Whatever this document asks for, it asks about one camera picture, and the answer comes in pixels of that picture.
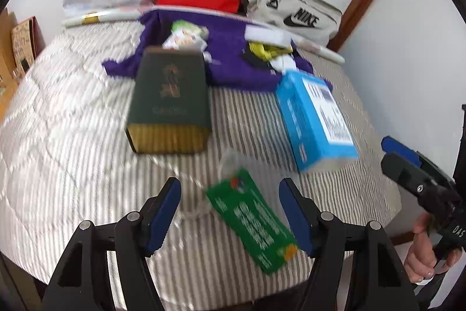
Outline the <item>person's right hand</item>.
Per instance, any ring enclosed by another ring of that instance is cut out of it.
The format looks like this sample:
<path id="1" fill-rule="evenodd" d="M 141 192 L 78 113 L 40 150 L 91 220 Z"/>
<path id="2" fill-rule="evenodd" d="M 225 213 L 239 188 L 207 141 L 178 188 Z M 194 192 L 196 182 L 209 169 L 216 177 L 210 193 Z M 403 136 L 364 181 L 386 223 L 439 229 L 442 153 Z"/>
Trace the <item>person's right hand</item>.
<path id="1" fill-rule="evenodd" d="M 415 221 L 412 229 L 413 243 L 404 261 L 404 269 L 411 283 L 422 282 L 435 275 L 437 258 L 428 234 L 431 219 L 431 215 L 424 212 Z"/>

